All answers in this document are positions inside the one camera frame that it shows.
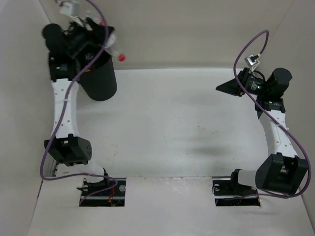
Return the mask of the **red cap clear bottle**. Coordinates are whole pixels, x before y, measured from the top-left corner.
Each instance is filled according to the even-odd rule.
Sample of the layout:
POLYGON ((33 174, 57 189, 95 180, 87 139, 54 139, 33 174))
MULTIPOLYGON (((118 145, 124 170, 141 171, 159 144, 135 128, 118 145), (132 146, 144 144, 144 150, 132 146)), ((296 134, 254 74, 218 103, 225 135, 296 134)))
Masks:
POLYGON ((116 57, 118 61, 125 61, 126 56, 122 52, 117 37, 114 33, 112 33, 109 38, 107 39, 106 45, 105 45, 105 51, 110 54, 113 57, 116 57))

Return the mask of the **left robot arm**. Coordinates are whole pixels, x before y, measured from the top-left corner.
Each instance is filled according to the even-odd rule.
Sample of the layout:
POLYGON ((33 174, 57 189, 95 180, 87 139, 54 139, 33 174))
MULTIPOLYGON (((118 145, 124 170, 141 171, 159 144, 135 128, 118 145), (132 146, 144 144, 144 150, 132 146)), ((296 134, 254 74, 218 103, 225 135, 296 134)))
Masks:
POLYGON ((94 191, 110 192, 108 175, 93 158, 92 144, 79 134, 77 96, 83 89, 93 101, 106 101, 117 92, 112 56, 107 48, 114 43, 112 26, 86 18, 83 24, 71 22, 67 29, 48 24, 42 30, 48 53, 50 80, 54 93, 54 126, 44 142, 44 157, 74 168, 76 176, 86 176, 94 191))

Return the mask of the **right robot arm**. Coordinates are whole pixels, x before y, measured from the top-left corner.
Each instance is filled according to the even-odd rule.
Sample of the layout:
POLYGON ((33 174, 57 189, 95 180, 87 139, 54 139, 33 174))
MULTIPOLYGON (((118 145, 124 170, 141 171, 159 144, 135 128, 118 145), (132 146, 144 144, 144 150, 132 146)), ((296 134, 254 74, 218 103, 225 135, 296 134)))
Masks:
POLYGON ((292 74, 285 68, 276 68, 268 80, 258 78, 249 68, 244 68, 237 78, 217 86, 217 91, 229 95, 242 96, 246 89, 256 96, 255 110, 268 147, 268 157, 256 171, 234 171, 236 178, 228 182, 231 193, 241 194, 246 186, 251 186, 292 196, 309 170, 307 160, 298 157, 287 135, 282 96, 291 79, 292 74))

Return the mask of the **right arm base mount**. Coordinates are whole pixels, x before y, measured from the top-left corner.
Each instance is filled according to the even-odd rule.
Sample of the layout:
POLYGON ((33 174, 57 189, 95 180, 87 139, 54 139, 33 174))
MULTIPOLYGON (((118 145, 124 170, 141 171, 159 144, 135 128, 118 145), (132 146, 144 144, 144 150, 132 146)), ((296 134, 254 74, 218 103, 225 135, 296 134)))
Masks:
POLYGON ((233 183, 230 177, 212 178, 212 193, 217 207, 260 207, 258 191, 250 186, 233 183))

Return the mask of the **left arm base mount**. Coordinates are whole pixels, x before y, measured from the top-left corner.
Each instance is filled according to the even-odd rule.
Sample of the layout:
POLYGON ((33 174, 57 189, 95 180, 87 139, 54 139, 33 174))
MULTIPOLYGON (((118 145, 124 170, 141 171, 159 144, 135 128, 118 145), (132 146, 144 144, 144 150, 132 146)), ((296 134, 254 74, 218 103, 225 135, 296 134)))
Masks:
POLYGON ((103 180, 97 183, 83 181, 81 187, 77 190, 81 192, 80 207, 124 207, 126 195, 126 178, 118 178, 117 185, 111 189, 102 191, 102 189, 114 185, 113 180, 103 180))

